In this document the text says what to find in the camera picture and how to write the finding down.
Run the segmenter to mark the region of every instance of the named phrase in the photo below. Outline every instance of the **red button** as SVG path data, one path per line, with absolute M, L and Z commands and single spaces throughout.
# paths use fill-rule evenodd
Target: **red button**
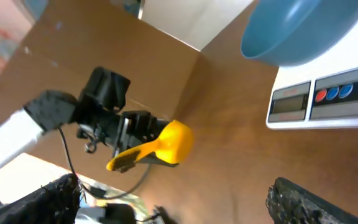
M 327 95 L 327 89 L 320 90 L 316 95 L 316 102 L 320 102 L 323 100 Z

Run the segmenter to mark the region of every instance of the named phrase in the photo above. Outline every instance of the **blue bowl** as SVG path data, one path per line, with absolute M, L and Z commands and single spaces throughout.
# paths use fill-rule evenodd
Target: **blue bowl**
M 358 0 L 259 0 L 241 51 L 271 65 L 300 65 L 327 51 L 357 20 Z

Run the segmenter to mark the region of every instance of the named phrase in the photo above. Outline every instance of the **white digital scale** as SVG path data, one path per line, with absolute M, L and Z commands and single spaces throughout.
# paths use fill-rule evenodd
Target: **white digital scale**
M 313 61 L 280 67 L 266 125 L 270 129 L 358 128 L 358 21 Z

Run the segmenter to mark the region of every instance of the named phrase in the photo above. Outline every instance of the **blue button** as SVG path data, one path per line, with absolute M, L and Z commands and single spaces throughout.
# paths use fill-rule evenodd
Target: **blue button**
M 338 92 L 339 92 L 338 86 L 332 87 L 331 89 L 329 89 L 326 99 L 332 100 L 333 98 L 335 98 L 338 95 Z
M 342 86 L 341 91 L 339 91 L 339 97 L 345 98 L 351 94 L 353 91 L 353 84 L 346 84 Z

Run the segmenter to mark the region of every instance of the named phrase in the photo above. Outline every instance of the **button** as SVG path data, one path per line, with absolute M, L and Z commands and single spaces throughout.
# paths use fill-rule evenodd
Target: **button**
M 324 97 L 326 97 L 327 95 L 327 90 L 326 89 L 323 89 L 323 90 L 320 90 L 317 95 L 316 95 L 316 102 L 320 102 L 321 100 L 324 99 Z
M 345 97 L 349 96 L 352 91 L 353 91 L 353 84 L 352 83 L 346 84 L 346 85 L 342 86 L 341 91 L 339 91 L 339 97 L 345 98 Z
M 331 89 L 329 89 L 328 93 L 327 93 L 327 100 L 332 100 L 333 98 L 335 98 L 338 95 L 339 92 L 339 87 L 335 86 L 332 87 Z

